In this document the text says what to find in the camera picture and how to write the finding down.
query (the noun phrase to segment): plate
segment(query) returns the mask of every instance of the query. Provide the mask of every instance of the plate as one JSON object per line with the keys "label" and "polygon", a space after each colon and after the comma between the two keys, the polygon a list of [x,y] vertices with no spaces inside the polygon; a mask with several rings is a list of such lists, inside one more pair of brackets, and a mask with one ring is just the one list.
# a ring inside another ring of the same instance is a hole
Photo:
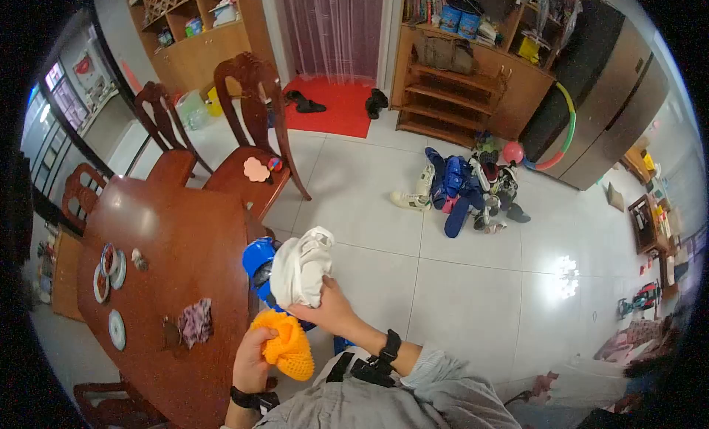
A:
{"label": "plate", "polygon": [[116,269],[116,273],[111,275],[109,279],[111,280],[112,288],[120,289],[123,285],[123,281],[126,279],[126,254],[119,249],[116,251],[116,258],[119,260],[119,267]]}
{"label": "plate", "polygon": [[99,292],[99,275],[101,275],[101,263],[96,265],[96,270],[93,271],[93,295],[96,297],[96,301],[102,303],[109,296],[109,286],[111,285],[110,279],[106,280],[106,287],[103,292]]}
{"label": "plate", "polygon": [[123,325],[123,318],[115,309],[109,314],[109,335],[116,349],[123,350],[126,347],[126,328]]}
{"label": "plate", "polygon": [[[103,250],[101,251],[101,259],[99,261],[101,263],[101,274],[103,274],[103,276],[106,278],[113,275],[113,273],[116,272],[116,269],[118,269],[119,259],[117,257],[116,251],[116,247],[111,243],[106,243],[106,245],[103,247]],[[113,254],[111,258],[111,267],[106,269],[104,265],[106,264],[106,258],[110,255],[110,253]]]}

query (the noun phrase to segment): hula hoop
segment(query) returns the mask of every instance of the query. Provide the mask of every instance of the hula hoop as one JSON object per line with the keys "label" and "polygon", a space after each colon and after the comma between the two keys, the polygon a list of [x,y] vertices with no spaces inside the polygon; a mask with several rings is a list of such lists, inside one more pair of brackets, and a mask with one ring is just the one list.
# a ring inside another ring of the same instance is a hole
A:
{"label": "hula hoop", "polygon": [[559,88],[559,90],[562,91],[562,93],[564,94],[566,104],[569,106],[569,133],[566,134],[566,141],[564,141],[562,149],[559,152],[555,153],[554,156],[548,159],[547,161],[541,163],[533,163],[529,161],[527,157],[524,157],[522,159],[522,164],[524,164],[524,166],[527,166],[530,169],[545,170],[551,168],[553,165],[557,164],[561,160],[566,150],[569,149],[569,146],[572,144],[573,130],[576,128],[576,110],[573,107],[572,97],[569,95],[566,88],[564,88],[559,82],[556,82],[555,84],[556,87]]}

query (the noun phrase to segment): red mat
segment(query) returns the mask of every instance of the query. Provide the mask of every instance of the red mat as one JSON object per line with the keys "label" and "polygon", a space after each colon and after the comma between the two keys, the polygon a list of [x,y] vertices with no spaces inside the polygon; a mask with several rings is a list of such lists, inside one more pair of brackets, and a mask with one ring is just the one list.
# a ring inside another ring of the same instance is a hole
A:
{"label": "red mat", "polygon": [[289,129],[337,133],[350,137],[366,138],[369,117],[364,102],[371,97],[371,85],[362,82],[337,84],[326,77],[303,79],[300,76],[288,83],[284,92],[298,90],[307,99],[328,108],[325,112],[301,114],[296,104],[286,107],[286,123]]}

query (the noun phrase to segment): stainless steel refrigerator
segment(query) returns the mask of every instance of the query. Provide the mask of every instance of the stainless steel refrigerator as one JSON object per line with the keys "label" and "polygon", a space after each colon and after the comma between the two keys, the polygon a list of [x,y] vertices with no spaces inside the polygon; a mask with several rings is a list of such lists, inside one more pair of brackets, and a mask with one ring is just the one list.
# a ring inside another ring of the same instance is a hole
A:
{"label": "stainless steel refrigerator", "polygon": [[[576,130],[562,160],[543,171],[580,190],[591,187],[623,157],[668,92],[667,77],[630,20],[597,0],[584,4],[584,14],[587,7],[597,12],[586,14],[592,21],[577,26],[570,50],[554,69],[556,79],[571,88]],[[559,95],[545,97],[523,132],[530,159],[543,162],[561,148],[568,132],[567,113]]]}

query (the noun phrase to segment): pink flower-shaped coaster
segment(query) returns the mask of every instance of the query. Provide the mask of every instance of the pink flower-shaped coaster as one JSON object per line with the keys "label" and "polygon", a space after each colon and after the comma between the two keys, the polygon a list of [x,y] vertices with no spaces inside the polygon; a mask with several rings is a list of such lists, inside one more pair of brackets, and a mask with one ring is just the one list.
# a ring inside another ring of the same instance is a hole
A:
{"label": "pink flower-shaped coaster", "polygon": [[265,182],[271,172],[256,157],[249,157],[244,161],[244,175],[248,176],[251,182]]}

